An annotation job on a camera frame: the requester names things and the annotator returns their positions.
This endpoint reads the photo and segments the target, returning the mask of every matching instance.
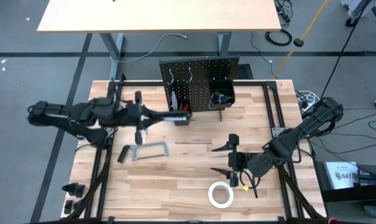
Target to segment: yellow pole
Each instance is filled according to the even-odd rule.
[[[306,35],[308,34],[308,32],[312,29],[313,27],[313,24],[314,22],[318,19],[320,13],[323,11],[324,7],[326,7],[326,4],[329,2],[330,0],[324,0],[322,6],[319,8],[318,12],[316,13],[316,15],[313,17],[310,25],[306,28],[306,31],[305,33],[300,37],[300,40],[304,40],[304,38],[306,37]],[[280,64],[277,66],[275,72],[273,73],[272,75],[272,78],[276,78],[276,75],[277,73],[282,69],[282,67],[284,66],[284,64],[286,63],[287,59],[294,53],[294,51],[297,49],[297,46],[294,46],[293,47],[293,50],[290,51],[290,53],[288,53],[288,55],[283,58],[282,62],[280,62]]]

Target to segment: black metal frame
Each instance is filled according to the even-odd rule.
[[[279,95],[278,95],[276,81],[242,82],[242,81],[236,81],[235,80],[233,85],[234,86],[261,86],[262,87],[262,89],[264,90],[265,105],[266,105],[266,108],[267,108],[268,120],[269,120],[269,125],[270,125],[270,132],[271,132],[271,136],[272,136],[272,128],[276,128],[276,127],[275,127],[275,120],[273,118],[272,105],[271,105],[270,96],[269,96],[269,89],[271,89],[272,93],[273,93],[273,99],[274,99],[274,102],[275,102],[275,107],[276,107],[277,117],[278,117],[280,127],[281,128],[285,127],[285,122],[284,122],[283,113],[282,113],[282,106],[280,104],[280,99],[279,99]],[[117,94],[116,94],[117,102],[119,102],[119,100],[121,99],[121,90],[122,90],[123,86],[163,86],[163,82],[160,81],[160,80],[154,80],[154,81],[150,81],[150,82],[124,81],[124,79],[122,78],[122,81],[120,82],[119,88],[117,89]],[[104,207],[104,201],[105,201],[105,194],[106,194],[106,184],[107,184],[107,181],[108,181],[108,174],[109,174],[109,169],[110,169],[110,166],[106,166],[105,164],[107,162],[110,163],[113,140],[114,140],[114,136],[109,141],[110,147],[107,149],[106,157],[105,157],[104,168],[107,168],[108,170],[106,172],[106,176],[105,176],[104,180],[102,181],[101,191],[100,191],[100,195],[99,195],[99,203],[98,203],[98,208],[97,208],[97,212],[96,212],[96,216],[95,216],[96,218],[99,218],[99,219],[102,219],[102,213],[103,213],[103,207]],[[101,150],[98,150],[95,154],[93,173],[92,173],[92,176],[91,176],[91,185],[96,180],[96,176],[99,172],[99,162],[100,162],[100,160],[101,160]],[[294,170],[293,164],[290,162],[290,163],[287,164],[287,166],[288,166],[288,171],[291,175],[291,178],[293,179],[294,184],[296,184],[297,180],[296,180],[296,175],[295,175],[295,170]],[[281,191],[282,191],[283,204],[284,204],[284,207],[285,207],[285,215],[286,215],[286,218],[290,218],[290,217],[292,217],[292,214],[291,214],[290,200],[288,198],[286,183],[280,177],[280,174],[279,174],[279,179],[280,179],[280,188],[281,188]],[[298,217],[303,218],[304,217],[303,207],[301,206],[301,204],[299,203],[297,198],[295,198],[295,203],[296,203],[296,207],[297,207]],[[84,218],[90,218],[91,210],[92,210],[92,200],[90,201],[87,208],[85,209]],[[154,222],[116,222],[116,221],[113,221],[113,223],[149,224],[149,223],[160,223],[160,222],[156,222],[156,221],[154,221]],[[197,222],[197,221],[196,222],[189,222],[189,221],[180,221],[180,222],[167,222],[167,224],[181,224],[181,223],[200,223],[200,224],[207,224],[207,223],[208,224],[210,224],[210,223],[222,223],[222,224],[263,223],[263,224],[274,224],[274,223],[281,223],[281,221],[264,221],[264,222],[263,221],[256,221],[256,222],[244,222],[244,221],[243,222]]]

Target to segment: white wire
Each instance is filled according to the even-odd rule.
[[[309,90],[301,90],[301,91],[298,91],[299,93],[301,93],[304,97],[305,97],[305,101],[309,104],[309,103],[316,103],[317,101],[320,101],[320,98],[317,96],[317,94],[313,93],[312,91],[309,91]],[[302,103],[302,96],[301,94],[298,94],[297,95],[297,102],[298,103]]]
[[[115,59],[112,58],[112,56],[110,56],[110,59],[112,60],[112,62],[117,62],[117,63],[129,63],[129,62],[133,62],[133,61],[135,61],[135,60],[140,60],[140,59],[142,59],[142,58],[144,58],[144,57],[147,57],[147,56],[151,55],[153,52],[155,52],[155,50],[157,49],[157,47],[158,47],[158,45],[160,44],[160,42],[162,41],[162,39],[163,39],[164,37],[168,36],[168,35],[177,35],[177,36],[180,36],[180,37],[184,38],[185,40],[188,39],[187,36],[182,35],[182,34],[178,34],[178,33],[164,34],[164,35],[162,35],[162,36],[159,38],[159,40],[157,41],[157,44],[156,44],[155,48],[153,48],[153,50],[152,50],[151,52],[149,52],[149,53],[147,53],[147,54],[145,54],[145,55],[143,55],[143,56],[141,56],[141,57],[133,58],[133,59],[126,60],[126,61],[115,60]]]

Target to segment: floor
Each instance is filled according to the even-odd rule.
[[[299,37],[322,2],[293,2],[295,15],[286,29],[293,37]],[[36,33],[47,3],[48,0],[0,0],[0,223],[30,222],[51,155],[57,158],[57,164],[52,181],[44,183],[49,190],[40,220],[56,220],[62,210],[65,193],[61,191],[61,186],[68,183],[77,140],[67,134],[57,135],[55,128],[30,126],[26,121],[27,107],[39,100],[61,104],[85,101],[91,82],[105,80],[109,75],[111,61],[98,34]],[[297,90],[311,90],[320,95],[338,52],[351,31],[344,25],[347,18],[346,9],[339,1],[331,1],[306,37],[304,47],[298,49],[301,53],[289,59],[278,74],[279,78],[292,79]],[[136,52],[149,52],[161,35],[126,34],[123,48],[126,58],[123,60],[136,56]],[[156,80],[160,79],[159,60],[190,56],[184,53],[175,56],[168,52],[213,55],[217,51],[216,33],[185,35],[188,40],[167,37],[160,44],[159,53],[122,66],[122,72],[131,80]],[[269,65],[251,47],[250,38],[248,32],[233,33],[229,50],[237,52],[234,54],[248,55],[241,57],[241,63],[251,65],[254,78],[270,78]],[[284,37],[275,34],[275,38],[282,40]],[[254,34],[254,43],[273,61],[273,68],[292,48],[292,44],[277,47],[268,43],[262,32]],[[376,51],[376,17],[372,12],[361,19],[346,51],[352,53],[342,57],[326,96],[333,97],[345,108],[372,107],[376,100],[376,53],[373,52]],[[369,54],[361,57],[362,51],[369,51]],[[346,111],[339,124],[375,112]],[[367,126],[371,120],[376,121],[376,116],[336,132],[376,137],[376,132]],[[63,138],[58,156],[52,154],[56,136]],[[366,138],[337,135],[328,135],[323,140],[328,148],[336,152],[375,143]],[[322,149],[316,147],[315,150],[319,161],[339,160]],[[341,157],[358,164],[376,165],[376,147],[342,154]],[[376,219],[360,212],[351,212],[348,217],[338,207],[329,212],[331,216],[344,220],[376,223]]]

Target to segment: cable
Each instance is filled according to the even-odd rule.
[[[373,144],[373,145],[369,145],[369,146],[365,146],[365,147],[360,147],[360,148],[358,148],[358,149],[352,149],[352,150],[342,151],[342,152],[333,152],[333,151],[327,149],[327,147],[324,145],[323,140],[322,140],[321,138],[318,137],[318,139],[320,140],[322,146],[323,146],[326,150],[328,150],[330,153],[334,153],[334,154],[337,154],[337,155],[338,155],[338,154],[348,153],[348,152],[356,152],[356,151],[360,151],[360,150],[364,150],[364,149],[368,149],[368,148],[370,148],[370,147],[376,146],[376,144]]]
[[[370,139],[374,139],[376,140],[376,138],[372,137],[372,136],[367,136],[367,135],[363,135],[363,134],[344,134],[344,133],[329,133],[329,134],[335,134],[335,135],[340,135],[340,136],[357,136],[357,137],[366,137],[366,138],[370,138]]]
[[[303,93],[305,95],[305,98],[309,101],[316,102],[316,100],[320,101],[320,98],[312,91],[309,90],[300,90],[300,93]]]
[[[305,96],[302,93],[300,93],[296,90],[295,90],[295,93],[300,95],[300,96],[297,97],[297,103],[298,103],[298,106],[300,107],[300,110],[302,108],[306,108],[308,106],[308,103],[306,102]]]
[[[303,134],[303,131],[300,132],[300,134],[298,135],[298,138],[297,138],[298,160],[297,161],[291,160],[292,163],[300,163],[301,162],[301,151],[302,151],[302,149],[300,148],[300,138],[302,137],[302,134]],[[294,150],[292,150],[289,157],[292,156],[293,153],[294,153]]]
[[[168,35],[177,35],[177,36],[180,36],[180,37],[184,38],[185,40],[188,40],[188,37],[185,36],[185,35],[182,35],[182,34],[178,34],[178,33],[164,34],[164,35],[162,35],[162,36],[159,38],[159,40],[157,41],[157,44],[156,44],[155,48],[153,48],[153,50],[152,50],[151,52],[149,52],[149,53],[147,53],[147,54],[145,54],[145,55],[143,55],[143,56],[141,56],[141,57],[133,58],[133,59],[126,60],[126,61],[115,60],[115,59],[112,58],[112,56],[110,56],[110,59],[111,59],[113,62],[117,62],[117,63],[129,63],[129,62],[133,62],[133,61],[135,61],[135,60],[140,60],[140,59],[142,59],[142,58],[144,58],[144,57],[147,57],[147,56],[151,55],[153,52],[155,52],[155,50],[157,49],[157,47],[158,47],[158,45],[160,44],[160,42],[162,41],[162,39],[163,39],[164,37],[168,36]]]
[[[332,76],[334,75],[334,72],[335,72],[336,69],[337,69],[337,66],[338,66],[339,60],[341,59],[341,55],[342,55],[342,53],[344,52],[345,48],[347,47],[347,44],[348,44],[349,40],[351,39],[352,34],[354,33],[354,31],[355,31],[355,29],[356,29],[356,27],[357,27],[357,25],[358,25],[358,23],[359,23],[359,21],[360,21],[360,18],[362,17],[362,14],[363,14],[365,8],[367,7],[367,5],[370,3],[370,1],[371,1],[371,0],[366,0],[366,3],[364,4],[364,7],[363,7],[363,9],[361,10],[361,12],[360,12],[360,14],[359,14],[359,17],[358,17],[358,18],[356,19],[356,21],[354,22],[354,26],[353,26],[351,32],[349,33],[349,36],[348,36],[347,40],[345,41],[344,46],[342,47],[341,54],[339,54],[339,56],[338,56],[338,58],[337,58],[337,62],[336,62],[336,64],[334,65],[334,68],[332,69],[332,72],[331,72],[331,74],[330,74],[330,76],[329,76],[329,80],[327,80],[326,86],[324,86],[324,88],[323,88],[323,92],[322,92],[322,95],[321,95],[320,98],[323,97],[324,92],[326,91],[327,87],[329,86],[330,80],[331,80]]]
[[[282,18],[284,21],[286,21],[285,24],[281,24],[281,26],[289,26],[289,22],[291,18],[294,16],[293,12],[293,4],[290,0],[283,0],[282,3],[280,3],[279,0],[275,0],[275,7],[278,12],[278,15],[282,15]]]
[[[77,147],[77,149],[75,150],[75,154],[76,154],[77,150],[81,149],[82,147],[86,147],[86,146],[90,146],[90,145],[91,145],[91,143],[88,143],[88,144],[84,144],[82,146]]]
[[[351,122],[348,122],[348,123],[342,124],[342,125],[340,125],[340,126],[337,126],[337,127],[335,127],[334,129],[341,128],[341,127],[343,127],[343,126],[346,126],[346,125],[348,125],[348,124],[355,123],[356,121],[360,121],[360,120],[362,120],[362,119],[371,118],[371,117],[373,117],[373,116],[375,116],[375,115],[376,115],[376,113],[375,113],[375,114],[372,114],[372,115],[369,115],[369,116],[364,116],[363,118],[357,118],[357,119],[355,119],[355,120],[353,120],[353,121],[351,121]]]
[[[310,157],[313,157],[312,154],[310,154],[309,152],[307,152],[307,151],[305,151],[305,150],[303,150],[303,149],[300,149],[300,151],[301,151],[301,152],[304,152],[305,154],[307,154],[307,155],[310,156]]]
[[[314,144],[315,146],[318,146],[320,149],[323,149],[323,150],[325,150],[326,152],[332,154],[333,156],[337,157],[338,159],[340,159],[340,160],[342,160],[342,161],[344,161],[344,162],[347,162],[347,163],[349,163],[349,164],[352,165],[352,166],[356,166],[358,169],[361,169],[361,170],[363,170],[363,171],[366,171],[366,172],[368,172],[369,174],[376,175],[376,174],[374,174],[374,173],[372,173],[372,172],[370,172],[370,171],[368,171],[368,170],[366,170],[366,169],[363,169],[363,168],[359,167],[358,165],[355,165],[355,164],[353,164],[353,163],[351,163],[351,162],[349,162],[349,161],[347,161],[347,160],[345,160],[345,159],[343,159],[343,158],[341,158],[341,157],[335,155],[335,154],[332,153],[330,150],[325,149],[325,148],[319,146],[319,145],[316,144],[315,142],[310,141],[310,140],[308,140],[308,141],[309,141],[311,144]]]
[[[309,26],[306,28],[306,31],[305,33],[300,37],[300,40],[301,41],[304,41],[304,38],[306,37],[306,35],[308,34],[308,32],[312,29],[313,27],[313,24],[316,20],[318,20],[318,17],[320,15],[320,13],[323,11],[324,7],[327,5],[327,3],[329,2],[330,0],[324,0],[322,6],[319,8],[319,10],[317,11],[316,15],[313,17],[311,23],[309,24]],[[287,59],[294,53],[294,51],[297,49],[297,46],[294,46],[293,47],[293,50],[290,51],[290,53],[288,53],[288,55],[283,58],[282,62],[280,62],[280,64],[278,65],[278,67],[276,68],[276,72],[275,72],[275,75],[277,75],[277,73],[279,73],[279,71],[282,69],[282,67],[284,66],[284,64],[286,63]]]
[[[276,46],[281,46],[281,47],[284,47],[284,46],[287,46],[287,45],[291,44],[291,42],[293,41],[293,36],[287,30],[280,29],[280,31],[278,31],[278,32],[286,34],[287,37],[288,37],[288,41],[286,41],[284,43],[274,41],[272,38],[270,38],[270,33],[271,32],[266,32],[265,33],[265,39],[268,42],[270,42],[271,44],[276,45]]]
[[[348,108],[344,109],[345,110],[376,110],[376,108]]]
[[[249,180],[250,180],[250,183],[251,183],[251,187],[248,187],[249,189],[253,189],[253,183],[254,183],[254,181],[253,181],[253,179],[251,178],[251,176],[250,176],[250,174],[247,172],[247,171],[245,171],[245,170],[243,170],[242,172],[240,172],[240,183],[243,185],[243,186],[246,186],[246,184],[243,182],[243,180],[242,180],[242,173],[244,173],[248,178],[249,178]],[[261,178],[258,178],[258,181],[257,181],[257,183],[256,183],[256,185],[255,185],[255,187],[258,187],[258,185],[260,184],[260,181],[261,181]]]
[[[250,43],[251,43],[251,46],[252,46],[253,48],[257,49],[257,50],[260,52],[260,55],[261,55],[262,59],[263,59],[264,61],[266,61],[266,62],[269,63],[269,65],[270,65],[270,73],[271,73],[273,76],[275,76],[275,75],[273,74],[272,61],[266,59],[266,58],[264,57],[264,55],[262,54],[261,49],[259,49],[258,47],[256,47],[256,46],[254,45],[254,33],[253,33],[253,32],[251,32],[251,41],[250,41]]]

